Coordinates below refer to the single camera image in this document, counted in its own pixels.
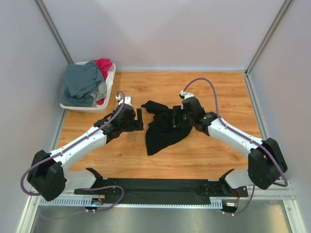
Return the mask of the black t-shirt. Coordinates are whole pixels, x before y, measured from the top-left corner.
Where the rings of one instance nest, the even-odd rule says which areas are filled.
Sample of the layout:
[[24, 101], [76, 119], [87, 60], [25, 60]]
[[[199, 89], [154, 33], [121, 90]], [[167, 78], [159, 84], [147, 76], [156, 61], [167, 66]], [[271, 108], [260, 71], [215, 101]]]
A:
[[191, 125], [173, 126], [173, 109], [168, 106], [149, 100], [141, 107], [154, 115], [154, 120], [148, 124], [145, 134], [145, 144], [149, 156], [180, 142], [190, 134]]

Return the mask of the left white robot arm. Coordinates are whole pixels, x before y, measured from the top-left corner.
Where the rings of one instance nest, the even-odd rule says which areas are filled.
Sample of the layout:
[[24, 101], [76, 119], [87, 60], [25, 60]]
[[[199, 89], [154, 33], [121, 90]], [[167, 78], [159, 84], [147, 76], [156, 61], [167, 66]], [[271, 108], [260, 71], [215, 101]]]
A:
[[27, 182], [46, 201], [52, 201], [66, 191], [97, 195], [104, 184], [99, 172], [93, 168], [70, 172], [69, 168], [93, 150], [118, 138], [121, 133], [141, 130], [142, 110], [134, 109], [129, 104], [118, 106], [67, 145], [51, 152], [37, 152], [28, 172]]

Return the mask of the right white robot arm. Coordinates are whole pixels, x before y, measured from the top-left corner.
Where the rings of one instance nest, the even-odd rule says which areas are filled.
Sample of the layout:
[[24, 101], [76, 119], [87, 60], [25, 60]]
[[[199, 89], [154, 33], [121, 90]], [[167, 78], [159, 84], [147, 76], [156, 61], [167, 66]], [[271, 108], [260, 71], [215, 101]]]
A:
[[227, 123], [214, 112], [205, 112], [197, 98], [183, 100], [182, 105], [173, 107], [173, 126], [192, 126], [207, 136], [228, 144], [248, 160], [243, 169], [231, 169], [221, 177], [219, 190], [230, 196], [237, 188], [255, 185], [266, 190], [271, 185], [286, 187], [287, 181], [279, 183], [288, 170], [279, 147], [272, 138], [261, 139], [251, 136]]

